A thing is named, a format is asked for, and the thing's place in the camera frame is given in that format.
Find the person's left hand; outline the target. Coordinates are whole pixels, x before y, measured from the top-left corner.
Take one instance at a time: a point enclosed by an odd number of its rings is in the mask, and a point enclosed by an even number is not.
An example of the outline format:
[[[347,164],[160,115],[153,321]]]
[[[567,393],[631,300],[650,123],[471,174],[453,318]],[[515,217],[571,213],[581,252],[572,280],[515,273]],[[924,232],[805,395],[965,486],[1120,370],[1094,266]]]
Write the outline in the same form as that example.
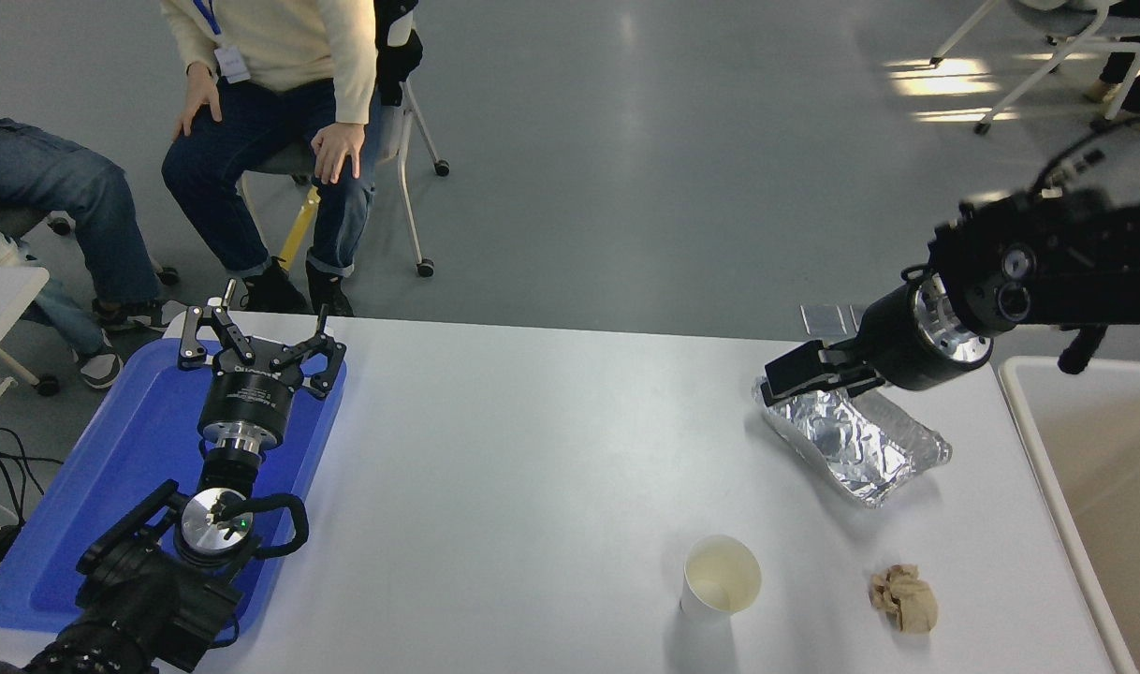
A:
[[[361,176],[365,125],[334,123],[314,133],[314,176],[321,184],[336,184],[347,168],[355,180]]]

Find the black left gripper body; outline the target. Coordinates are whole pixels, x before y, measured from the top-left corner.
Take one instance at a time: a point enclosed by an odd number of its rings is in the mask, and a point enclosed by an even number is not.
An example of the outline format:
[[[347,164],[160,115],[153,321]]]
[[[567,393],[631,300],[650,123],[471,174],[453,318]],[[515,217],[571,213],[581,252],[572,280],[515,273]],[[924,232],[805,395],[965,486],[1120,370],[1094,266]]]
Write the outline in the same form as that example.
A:
[[[282,442],[301,371],[268,372],[237,366],[214,370],[198,420],[203,439],[219,442],[223,431],[255,427],[262,442]]]

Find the person's right hand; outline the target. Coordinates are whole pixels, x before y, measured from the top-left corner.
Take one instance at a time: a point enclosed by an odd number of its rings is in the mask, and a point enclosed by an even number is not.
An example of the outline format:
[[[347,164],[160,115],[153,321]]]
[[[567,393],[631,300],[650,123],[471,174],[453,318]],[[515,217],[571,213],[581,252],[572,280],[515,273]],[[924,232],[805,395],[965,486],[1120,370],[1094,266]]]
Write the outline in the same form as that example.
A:
[[[207,117],[217,124],[222,123],[223,112],[212,70],[202,60],[194,60],[185,71],[186,90],[184,107],[176,117],[172,139],[192,136],[194,120],[199,111],[205,109]]]

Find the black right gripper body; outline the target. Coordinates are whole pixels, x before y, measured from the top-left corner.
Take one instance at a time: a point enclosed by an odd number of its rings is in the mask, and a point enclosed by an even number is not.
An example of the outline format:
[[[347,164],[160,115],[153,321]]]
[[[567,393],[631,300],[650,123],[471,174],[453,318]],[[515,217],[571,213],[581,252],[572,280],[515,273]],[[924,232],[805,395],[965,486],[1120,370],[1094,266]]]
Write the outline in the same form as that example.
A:
[[[987,363],[987,338],[967,328],[943,285],[904,285],[870,304],[856,340],[888,384],[920,391]]]

